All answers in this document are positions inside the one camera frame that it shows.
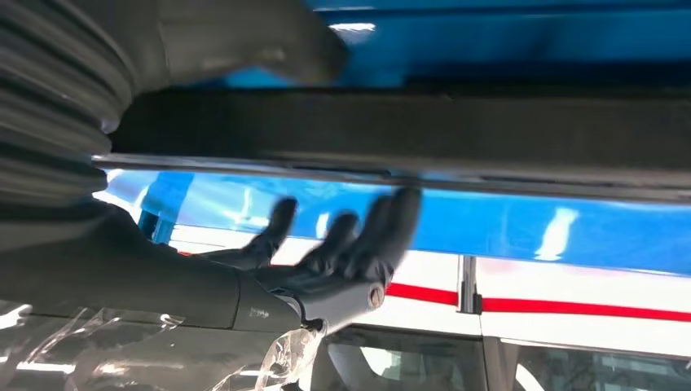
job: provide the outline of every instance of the gloved hand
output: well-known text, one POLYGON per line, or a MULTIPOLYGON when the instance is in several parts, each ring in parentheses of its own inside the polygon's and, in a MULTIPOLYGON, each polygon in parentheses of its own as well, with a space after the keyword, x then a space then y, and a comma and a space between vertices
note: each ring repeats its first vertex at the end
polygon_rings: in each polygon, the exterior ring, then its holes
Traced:
POLYGON ((359 235, 358 217, 341 214, 323 243, 294 267, 268 267, 292 225, 293 199, 275 206, 268 227, 246 247, 194 257, 248 271, 268 292, 294 299, 303 322, 318 319, 334 332, 381 306, 415 232, 420 196, 417 189, 403 188, 379 197, 359 235))

